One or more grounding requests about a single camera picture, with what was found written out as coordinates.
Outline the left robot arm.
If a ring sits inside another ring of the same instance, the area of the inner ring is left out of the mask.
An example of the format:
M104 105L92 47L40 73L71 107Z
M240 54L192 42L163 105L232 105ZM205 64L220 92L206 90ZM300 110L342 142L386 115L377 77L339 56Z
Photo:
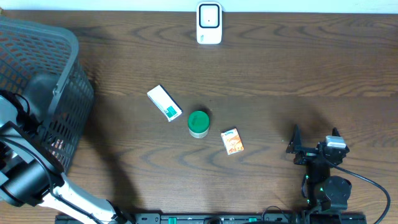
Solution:
M82 223L135 223L130 214L66 177L57 158L33 140L40 123L23 99L1 90L1 199L15 207L53 208Z

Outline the white green medicine box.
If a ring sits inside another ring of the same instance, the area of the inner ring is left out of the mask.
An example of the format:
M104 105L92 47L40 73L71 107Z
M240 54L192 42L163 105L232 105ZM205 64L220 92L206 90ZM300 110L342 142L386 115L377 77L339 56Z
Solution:
M173 121L175 118L182 114L182 109L168 94L162 85L157 85L147 92L147 96L158 107L158 109L167 118L168 122Z

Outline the red Top candy bar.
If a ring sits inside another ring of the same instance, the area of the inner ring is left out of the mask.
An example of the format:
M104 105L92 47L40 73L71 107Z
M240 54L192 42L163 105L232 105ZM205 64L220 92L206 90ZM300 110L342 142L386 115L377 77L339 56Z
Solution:
M64 151L65 148L65 141L63 139L58 139L54 141L51 146L56 150L56 151Z

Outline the green lidded jar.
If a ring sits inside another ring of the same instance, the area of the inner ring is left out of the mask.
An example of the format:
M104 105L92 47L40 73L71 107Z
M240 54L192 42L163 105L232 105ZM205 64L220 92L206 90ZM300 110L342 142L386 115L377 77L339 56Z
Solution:
M194 138L205 137L210 128L210 117L204 111L194 111L188 117L188 130Z

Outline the orange juice carton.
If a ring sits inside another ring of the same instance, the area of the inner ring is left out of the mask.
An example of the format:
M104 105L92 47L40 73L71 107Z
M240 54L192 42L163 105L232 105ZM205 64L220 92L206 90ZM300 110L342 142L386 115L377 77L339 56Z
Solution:
M227 155L244 151L243 142L236 128L221 133L221 139L226 149Z

